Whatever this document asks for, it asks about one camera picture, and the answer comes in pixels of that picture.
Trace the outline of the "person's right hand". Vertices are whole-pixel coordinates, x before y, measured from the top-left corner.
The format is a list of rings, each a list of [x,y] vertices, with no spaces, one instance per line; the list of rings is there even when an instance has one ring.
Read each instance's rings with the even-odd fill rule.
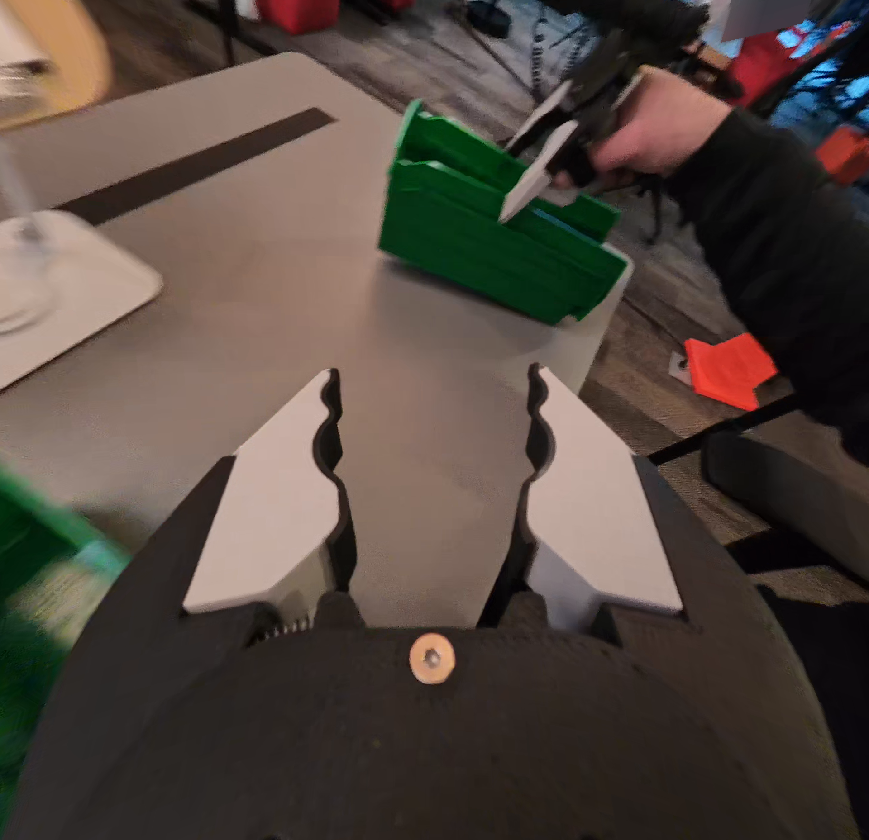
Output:
[[[711,138],[732,112],[722,100],[685,79],[643,65],[614,110],[614,129],[588,147],[597,178],[624,174],[669,176]]]

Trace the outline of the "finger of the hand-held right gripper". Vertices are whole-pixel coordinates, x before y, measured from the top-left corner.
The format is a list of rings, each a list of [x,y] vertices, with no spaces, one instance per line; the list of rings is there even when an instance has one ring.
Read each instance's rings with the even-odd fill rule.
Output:
[[[521,158],[534,147],[544,149],[546,144],[564,143],[575,131],[575,119],[570,108],[573,80],[563,81],[554,92],[538,105],[516,133],[507,140],[506,152]]]
[[[500,224],[506,224],[526,208],[550,185],[553,177],[564,170],[564,165],[561,163],[562,154],[573,144],[577,132],[581,132],[580,123],[566,121],[549,134],[537,157],[506,194],[498,217]]]

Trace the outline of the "orange traffic cone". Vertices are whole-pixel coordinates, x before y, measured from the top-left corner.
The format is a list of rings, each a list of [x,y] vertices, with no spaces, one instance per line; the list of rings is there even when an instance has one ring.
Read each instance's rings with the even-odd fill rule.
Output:
[[[778,375],[773,359],[749,333],[717,345],[691,338],[684,349],[693,391],[743,412],[759,408],[756,389]]]

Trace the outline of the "black pole floor stand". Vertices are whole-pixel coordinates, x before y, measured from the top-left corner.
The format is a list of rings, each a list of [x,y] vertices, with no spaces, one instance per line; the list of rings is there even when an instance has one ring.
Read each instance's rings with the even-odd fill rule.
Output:
[[[526,4],[527,0],[464,0],[464,17],[474,31],[506,40],[517,11]]]

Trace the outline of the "person's right forearm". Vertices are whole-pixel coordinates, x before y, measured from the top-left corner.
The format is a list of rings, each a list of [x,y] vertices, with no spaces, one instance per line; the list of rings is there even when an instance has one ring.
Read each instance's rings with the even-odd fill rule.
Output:
[[[666,181],[731,312],[868,464],[868,231],[791,132],[736,109]]]

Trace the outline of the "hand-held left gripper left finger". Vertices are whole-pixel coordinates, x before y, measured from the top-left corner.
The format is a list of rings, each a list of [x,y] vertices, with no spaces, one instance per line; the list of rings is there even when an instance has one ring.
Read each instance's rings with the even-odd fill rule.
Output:
[[[342,458],[341,377],[320,371],[232,456],[182,608],[271,608],[276,633],[313,623],[320,598],[345,593],[356,565]]]

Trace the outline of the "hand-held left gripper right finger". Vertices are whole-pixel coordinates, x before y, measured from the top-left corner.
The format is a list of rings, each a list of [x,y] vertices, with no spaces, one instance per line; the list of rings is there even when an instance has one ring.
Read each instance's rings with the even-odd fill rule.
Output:
[[[517,507],[521,585],[549,627],[590,631],[604,605],[677,617],[682,599],[634,452],[547,367],[529,368],[533,472]]]

